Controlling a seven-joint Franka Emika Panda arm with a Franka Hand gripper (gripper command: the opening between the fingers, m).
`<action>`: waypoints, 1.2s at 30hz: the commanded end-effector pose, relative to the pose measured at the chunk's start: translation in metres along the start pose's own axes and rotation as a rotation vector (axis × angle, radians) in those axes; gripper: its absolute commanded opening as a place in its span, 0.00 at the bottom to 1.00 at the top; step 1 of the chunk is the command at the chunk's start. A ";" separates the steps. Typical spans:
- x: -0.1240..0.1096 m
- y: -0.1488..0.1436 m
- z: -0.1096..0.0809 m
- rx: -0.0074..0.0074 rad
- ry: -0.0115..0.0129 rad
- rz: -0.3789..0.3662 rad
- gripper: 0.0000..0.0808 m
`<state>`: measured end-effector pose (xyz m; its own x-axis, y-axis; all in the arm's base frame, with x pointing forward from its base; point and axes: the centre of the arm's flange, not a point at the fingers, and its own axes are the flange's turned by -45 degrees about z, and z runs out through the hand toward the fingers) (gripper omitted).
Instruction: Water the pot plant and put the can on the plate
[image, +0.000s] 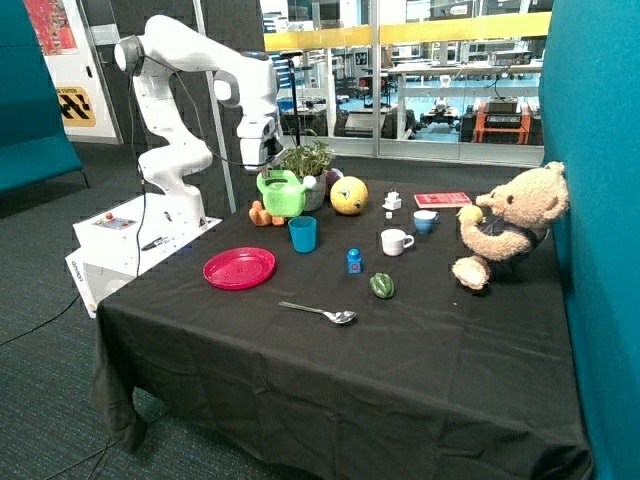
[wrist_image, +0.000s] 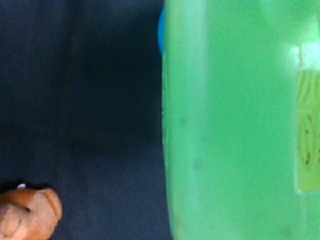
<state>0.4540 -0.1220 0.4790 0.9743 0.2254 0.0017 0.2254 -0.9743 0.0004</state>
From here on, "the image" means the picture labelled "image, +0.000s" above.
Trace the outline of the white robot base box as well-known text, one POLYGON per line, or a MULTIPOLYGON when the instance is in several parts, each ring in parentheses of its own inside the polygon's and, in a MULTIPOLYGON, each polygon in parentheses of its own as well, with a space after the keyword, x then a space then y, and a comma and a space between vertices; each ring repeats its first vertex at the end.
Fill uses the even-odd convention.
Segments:
POLYGON ((146 193, 73 225, 79 248, 66 257, 87 313, 221 222, 202 209, 146 193))

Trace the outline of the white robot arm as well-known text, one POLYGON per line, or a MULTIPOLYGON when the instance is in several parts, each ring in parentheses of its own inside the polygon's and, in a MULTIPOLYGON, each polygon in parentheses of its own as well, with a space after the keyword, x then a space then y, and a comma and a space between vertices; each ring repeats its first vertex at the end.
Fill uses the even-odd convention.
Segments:
POLYGON ((146 128, 166 145, 143 153, 139 164, 146 181, 159 187, 167 204, 150 204, 176 226, 200 228, 207 222, 200 191, 184 183, 186 175, 208 168, 213 154, 192 134, 178 112, 169 86, 172 75, 211 72, 217 100, 242 111, 237 127, 242 164, 258 171, 283 155, 277 93, 278 75, 264 52, 237 52, 183 23, 151 17, 143 35, 128 36, 114 47, 119 68, 131 75, 146 128))

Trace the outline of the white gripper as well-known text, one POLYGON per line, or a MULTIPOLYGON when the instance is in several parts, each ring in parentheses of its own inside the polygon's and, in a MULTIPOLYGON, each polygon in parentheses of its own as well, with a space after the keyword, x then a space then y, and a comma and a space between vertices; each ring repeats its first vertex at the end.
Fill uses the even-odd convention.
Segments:
POLYGON ((272 116, 244 116, 237 127, 242 165, 247 171, 279 165, 286 154, 272 116))

